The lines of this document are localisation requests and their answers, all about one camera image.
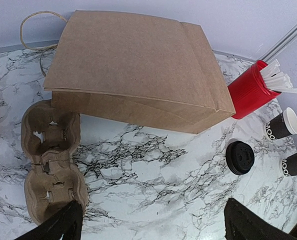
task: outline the red cup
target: red cup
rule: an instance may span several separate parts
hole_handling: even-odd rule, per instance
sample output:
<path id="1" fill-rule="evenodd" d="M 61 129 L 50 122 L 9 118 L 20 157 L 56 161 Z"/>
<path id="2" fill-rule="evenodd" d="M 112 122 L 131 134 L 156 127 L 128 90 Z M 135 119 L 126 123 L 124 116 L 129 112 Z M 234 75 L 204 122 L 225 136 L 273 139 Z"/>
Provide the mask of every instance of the red cup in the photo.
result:
<path id="1" fill-rule="evenodd" d="M 228 86 L 236 114 L 232 117 L 242 119 L 280 95 L 280 92 L 268 89 L 259 71 L 267 63 L 258 60 L 241 76 Z"/>

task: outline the coffee cup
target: coffee cup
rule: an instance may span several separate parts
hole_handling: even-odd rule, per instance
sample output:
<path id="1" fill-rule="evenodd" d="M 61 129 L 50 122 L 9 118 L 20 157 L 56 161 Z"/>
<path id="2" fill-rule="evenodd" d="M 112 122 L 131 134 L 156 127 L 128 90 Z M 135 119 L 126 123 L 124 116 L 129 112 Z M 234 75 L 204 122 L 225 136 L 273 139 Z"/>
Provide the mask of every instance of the coffee cup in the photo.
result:
<path id="1" fill-rule="evenodd" d="M 281 139 L 297 134 L 297 116 L 294 110 L 288 107 L 265 124 L 264 133 L 269 140 Z"/>
<path id="2" fill-rule="evenodd" d="M 297 176 L 297 153 L 282 160 L 280 168 L 285 177 Z"/>

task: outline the black plastic lid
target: black plastic lid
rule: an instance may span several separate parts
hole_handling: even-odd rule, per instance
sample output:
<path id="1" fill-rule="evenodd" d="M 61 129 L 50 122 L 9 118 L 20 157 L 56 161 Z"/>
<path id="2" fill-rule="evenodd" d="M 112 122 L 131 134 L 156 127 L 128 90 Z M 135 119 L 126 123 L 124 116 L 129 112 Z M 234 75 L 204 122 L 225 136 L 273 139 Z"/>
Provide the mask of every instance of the black plastic lid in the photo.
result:
<path id="1" fill-rule="evenodd" d="M 236 175 L 248 173 L 254 164 L 254 160 L 253 149 L 242 141 L 235 141 L 226 149 L 227 165 Z"/>

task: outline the gray marble vein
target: gray marble vein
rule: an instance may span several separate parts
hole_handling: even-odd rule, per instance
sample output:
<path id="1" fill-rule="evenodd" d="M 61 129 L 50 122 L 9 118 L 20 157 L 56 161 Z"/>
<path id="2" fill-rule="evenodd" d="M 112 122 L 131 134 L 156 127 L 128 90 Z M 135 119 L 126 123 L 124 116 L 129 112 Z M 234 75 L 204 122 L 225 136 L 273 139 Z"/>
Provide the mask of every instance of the gray marble vein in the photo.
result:
<path id="1" fill-rule="evenodd" d="M 20 146 L 21 118 L 49 99 L 41 52 L 0 54 L 0 239 L 33 229 L 24 181 L 31 168 Z M 42 64 L 47 71 L 54 51 Z M 250 65 L 216 55 L 229 84 Z M 223 209 L 233 197 L 286 232 L 297 222 L 297 177 L 282 177 L 279 161 L 296 150 L 291 137 L 268 141 L 263 125 L 281 112 L 273 100 L 242 120 L 229 118 L 199 135 L 82 116 L 82 142 L 73 161 L 85 176 L 90 202 L 82 239 L 221 240 Z M 243 176 L 225 162 L 229 143 L 252 146 L 255 164 Z"/>

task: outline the brown paper bag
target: brown paper bag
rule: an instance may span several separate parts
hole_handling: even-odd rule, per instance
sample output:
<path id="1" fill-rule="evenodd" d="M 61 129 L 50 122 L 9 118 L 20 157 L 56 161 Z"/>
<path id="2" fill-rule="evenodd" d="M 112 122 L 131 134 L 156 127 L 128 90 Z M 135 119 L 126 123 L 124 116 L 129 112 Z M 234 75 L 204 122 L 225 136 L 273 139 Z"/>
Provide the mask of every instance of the brown paper bag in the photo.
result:
<path id="1" fill-rule="evenodd" d="M 44 87 L 56 108 L 179 132 L 235 113 L 202 28 L 141 14 L 76 11 Z"/>

